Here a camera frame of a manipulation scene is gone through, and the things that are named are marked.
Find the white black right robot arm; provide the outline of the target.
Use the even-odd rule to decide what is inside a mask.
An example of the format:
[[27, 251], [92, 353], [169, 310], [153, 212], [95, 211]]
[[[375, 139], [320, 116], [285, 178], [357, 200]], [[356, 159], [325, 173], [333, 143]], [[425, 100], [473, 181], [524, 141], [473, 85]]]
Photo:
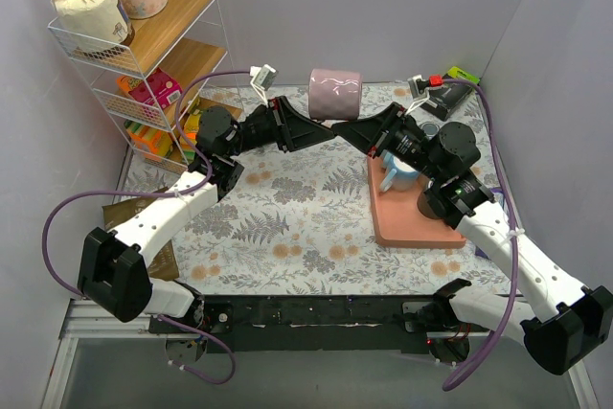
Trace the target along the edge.
[[481, 249], [531, 306], [532, 317], [519, 322], [520, 338], [541, 368], [563, 375], [608, 338], [611, 292], [566, 273], [516, 226], [511, 206], [501, 206], [471, 170], [481, 153], [469, 126], [450, 122], [428, 137], [393, 102], [332, 130], [368, 156], [387, 151], [430, 179], [424, 198], [431, 213]]

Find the purple ceramic mug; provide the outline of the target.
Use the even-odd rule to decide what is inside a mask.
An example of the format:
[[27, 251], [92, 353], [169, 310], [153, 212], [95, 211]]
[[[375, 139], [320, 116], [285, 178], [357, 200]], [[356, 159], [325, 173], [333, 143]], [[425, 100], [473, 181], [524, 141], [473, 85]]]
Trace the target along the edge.
[[308, 115], [317, 121], [359, 117], [362, 76], [358, 72], [313, 69], [308, 83]]

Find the dark teal mug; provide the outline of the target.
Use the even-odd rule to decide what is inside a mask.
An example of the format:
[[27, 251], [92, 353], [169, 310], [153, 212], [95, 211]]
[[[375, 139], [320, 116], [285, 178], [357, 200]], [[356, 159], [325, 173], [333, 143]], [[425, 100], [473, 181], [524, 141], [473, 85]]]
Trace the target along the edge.
[[420, 129], [428, 138], [432, 138], [439, 132], [440, 128], [433, 123], [424, 123], [420, 126]]

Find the blue white gradient mug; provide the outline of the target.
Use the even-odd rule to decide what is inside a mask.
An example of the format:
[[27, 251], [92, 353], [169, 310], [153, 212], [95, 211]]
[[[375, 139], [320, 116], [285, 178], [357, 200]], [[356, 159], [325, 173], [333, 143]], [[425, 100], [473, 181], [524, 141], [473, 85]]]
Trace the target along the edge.
[[379, 184], [379, 191], [381, 193], [387, 193], [390, 190], [406, 192], [413, 186], [420, 175], [417, 170], [400, 161], [391, 152], [386, 152], [383, 155], [382, 168], [385, 174]]

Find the dark grey mug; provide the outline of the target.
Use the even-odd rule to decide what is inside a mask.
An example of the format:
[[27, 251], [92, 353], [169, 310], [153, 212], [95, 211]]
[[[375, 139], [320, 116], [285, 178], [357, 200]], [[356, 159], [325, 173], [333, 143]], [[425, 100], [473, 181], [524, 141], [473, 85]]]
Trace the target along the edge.
[[442, 219], [444, 205], [430, 191], [423, 191], [417, 201], [418, 209], [422, 215], [430, 219]]

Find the terracotta pink tray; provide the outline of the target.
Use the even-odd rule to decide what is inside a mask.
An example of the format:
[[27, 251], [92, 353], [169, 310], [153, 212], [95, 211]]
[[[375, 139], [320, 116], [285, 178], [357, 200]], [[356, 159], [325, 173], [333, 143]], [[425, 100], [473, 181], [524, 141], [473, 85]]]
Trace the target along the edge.
[[371, 212], [377, 244], [391, 248], [459, 249], [466, 239], [442, 220], [424, 216], [418, 198], [425, 186], [421, 176], [404, 192], [389, 190], [382, 193], [379, 183], [384, 179], [380, 158], [367, 158]]

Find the black green product box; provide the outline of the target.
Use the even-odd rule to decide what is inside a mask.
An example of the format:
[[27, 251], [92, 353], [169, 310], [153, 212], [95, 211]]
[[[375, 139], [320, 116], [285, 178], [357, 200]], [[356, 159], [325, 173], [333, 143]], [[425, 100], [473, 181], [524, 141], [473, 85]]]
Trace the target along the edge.
[[[468, 80], [475, 84], [480, 83], [480, 78], [473, 76], [464, 69], [453, 66], [444, 75], [444, 79]], [[452, 113], [470, 95], [472, 89], [463, 84], [444, 83], [441, 87], [430, 90], [430, 98], [420, 108], [445, 122]]]

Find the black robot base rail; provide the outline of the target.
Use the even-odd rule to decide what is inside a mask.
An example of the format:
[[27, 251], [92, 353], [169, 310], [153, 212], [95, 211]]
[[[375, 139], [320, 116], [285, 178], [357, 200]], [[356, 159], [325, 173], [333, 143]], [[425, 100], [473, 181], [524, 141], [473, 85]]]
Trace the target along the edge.
[[446, 316], [431, 295], [214, 295], [201, 328], [233, 352], [440, 352], [462, 360], [483, 332]]

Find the beige wrapped paper roll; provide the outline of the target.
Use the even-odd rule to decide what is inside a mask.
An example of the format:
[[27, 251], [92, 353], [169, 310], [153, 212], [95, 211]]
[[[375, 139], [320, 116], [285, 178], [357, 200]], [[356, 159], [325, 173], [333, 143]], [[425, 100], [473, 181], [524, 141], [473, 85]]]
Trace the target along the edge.
[[120, 0], [51, 0], [63, 29], [87, 54], [128, 46], [134, 31]]

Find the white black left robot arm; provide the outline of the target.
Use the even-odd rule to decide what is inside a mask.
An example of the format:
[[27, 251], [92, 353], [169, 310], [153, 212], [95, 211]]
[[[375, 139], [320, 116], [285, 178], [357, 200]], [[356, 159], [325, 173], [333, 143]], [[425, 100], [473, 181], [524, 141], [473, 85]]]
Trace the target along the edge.
[[333, 139], [332, 130], [298, 113], [285, 97], [259, 105], [237, 121], [223, 105], [200, 115], [196, 156], [167, 198], [85, 239], [79, 290], [116, 319], [127, 323], [142, 313], [168, 314], [182, 331], [197, 330], [204, 319], [196, 294], [177, 282], [154, 280], [153, 259], [194, 217], [215, 206], [238, 183], [244, 171], [236, 158], [244, 151], [275, 145], [283, 152], [309, 148]]

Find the orange yellow sponge pack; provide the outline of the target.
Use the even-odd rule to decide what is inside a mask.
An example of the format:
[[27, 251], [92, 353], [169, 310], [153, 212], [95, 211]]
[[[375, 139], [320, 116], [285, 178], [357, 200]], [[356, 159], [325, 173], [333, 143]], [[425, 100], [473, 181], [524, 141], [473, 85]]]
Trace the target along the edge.
[[161, 162], [173, 151], [173, 141], [167, 131], [144, 125], [135, 121], [125, 120], [126, 133], [149, 160]]

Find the pink sponge box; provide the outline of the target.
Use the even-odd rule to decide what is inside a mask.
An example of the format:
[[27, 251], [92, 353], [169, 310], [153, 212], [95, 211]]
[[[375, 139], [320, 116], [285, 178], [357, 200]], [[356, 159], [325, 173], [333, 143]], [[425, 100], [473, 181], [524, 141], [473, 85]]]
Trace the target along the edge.
[[134, 101], [158, 106], [165, 110], [178, 101], [182, 88], [177, 80], [160, 68], [155, 69], [145, 80], [141, 80], [128, 95]]

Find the orange sponge box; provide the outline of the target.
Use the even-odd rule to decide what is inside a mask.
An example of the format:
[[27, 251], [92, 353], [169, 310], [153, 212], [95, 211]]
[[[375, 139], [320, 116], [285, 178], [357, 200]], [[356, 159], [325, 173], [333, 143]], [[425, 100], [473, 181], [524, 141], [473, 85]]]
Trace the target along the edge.
[[[196, 136], [199, 129], [199, 121], [201, 114], [202, 111], [200, 109], [195, 109], [190, 113], [190, 115], [187, 117], [186, 121], [183, 124], [183, 132], [193, 145], [197, 144]], [[193, 148], [190, 147], [190, 145], [187, 143], [186, 139], [183, 136], [180, 136], [179, 141], [186, 159], [191, 162], [195, 157], [195, 152]]]

